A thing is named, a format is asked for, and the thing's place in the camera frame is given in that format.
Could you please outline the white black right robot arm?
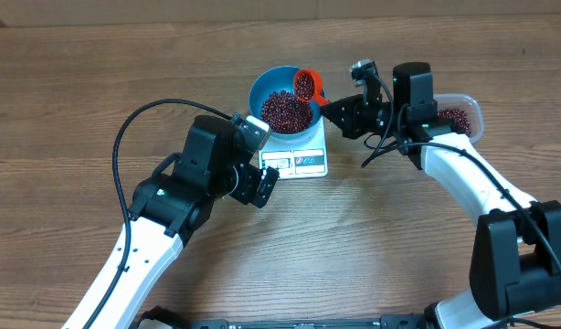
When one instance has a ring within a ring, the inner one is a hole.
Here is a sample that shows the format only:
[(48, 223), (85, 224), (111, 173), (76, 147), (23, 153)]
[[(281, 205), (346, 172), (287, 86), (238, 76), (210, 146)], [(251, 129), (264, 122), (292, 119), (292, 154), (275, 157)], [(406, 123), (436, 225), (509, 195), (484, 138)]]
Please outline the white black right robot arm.
[(369, 59), (350, 69), (359, 95), (323, 105), (348, 139), (379, 137), (374, 157), (399, 152), (438, 181), (476, 234), (468, 288), (421, 314), (384, 315), (383, 328), (508, 328), (561, 306), (561, 203), (540, 202), (503, 178), (453, 121), (439, 115), (426, 62), (393, 70), (386, 85)]

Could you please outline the orange measuring scoop blue handle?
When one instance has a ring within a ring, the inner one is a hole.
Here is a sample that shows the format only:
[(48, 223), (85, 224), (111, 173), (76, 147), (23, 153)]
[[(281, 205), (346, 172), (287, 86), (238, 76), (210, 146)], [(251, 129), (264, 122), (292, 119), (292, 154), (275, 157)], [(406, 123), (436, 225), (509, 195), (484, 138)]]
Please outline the orange measuring scoop blue handle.
[(300, 101), (313, 101), (319, 106), (330, 103), (323, 96), (323, 79), (314, 69), (298, 69), (293, 77), (293, 90)]

